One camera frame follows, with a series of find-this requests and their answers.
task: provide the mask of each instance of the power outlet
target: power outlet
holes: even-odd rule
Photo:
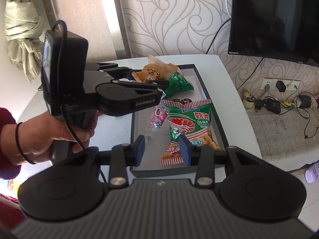
[[[265,86],[269,84],[270,90],[277,90],[276,83],[278,80],[283,81],[283,83],[286,85],[286,91],[295,91],[297,86],[297,89],[300,85],[300,80],[285,80],[285,79],[274,79],[274,78],[264,78],[263,82],[261,83],[260,89],[264,90]]]

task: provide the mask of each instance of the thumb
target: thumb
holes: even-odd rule
[[[83,142],[87,141],[90,138],[90,134],[83,129],[71,125],[71,128],[73,129],[76,136]],[[57,127],[55,127],[55,130],[52,130],[53,132],[53,139],[55,140],[66,140],[66,141],[73,141],[76,142],[74,137],[72,136],[71,132],[69,131],[66,124],[62,121],[57,122]]]

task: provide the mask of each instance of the display screen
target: display screen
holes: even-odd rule
[[[44,48],[43,48],[43,64],[42,67],[46,74],[46,81],[48,84],[50,83],[50,70],[51,70],[51,59],[52,59],[52,45],[50,39],[47,37],[44,41]]]
[[[228,52],[319,66],[319,0],[232,0]]]

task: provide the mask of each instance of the wrist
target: wrist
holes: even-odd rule
[[[16,124],[7,124],[2,128],[0,133],[0,146],[4,156],[7,157],[13,165],[20,165],[20,164],[26,163],[26,160],[20,154],[16,144],[16,140],[15,140],[16,127],[17,127]],[[23,141],[21,141],[20,139],[20,136],[19,136],[19,142],[20,142],[21,149],[24,152],[25,147],[24,147]]]

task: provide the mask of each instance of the white logo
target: white logo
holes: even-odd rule
[[[138,102],[138,103],[135,104],[135,106],[141,106],[141,105],[149,104],[149,103],[152,103],[152,102],[155,102],[155,99],[152,99],[152,100],[149,100],[149,101]]]
[[[164,181],[160,181],[157,183],[157,185],[159,185],[159,186],[163,186],[164,184],[166,184],[166,182],[164,182]]]

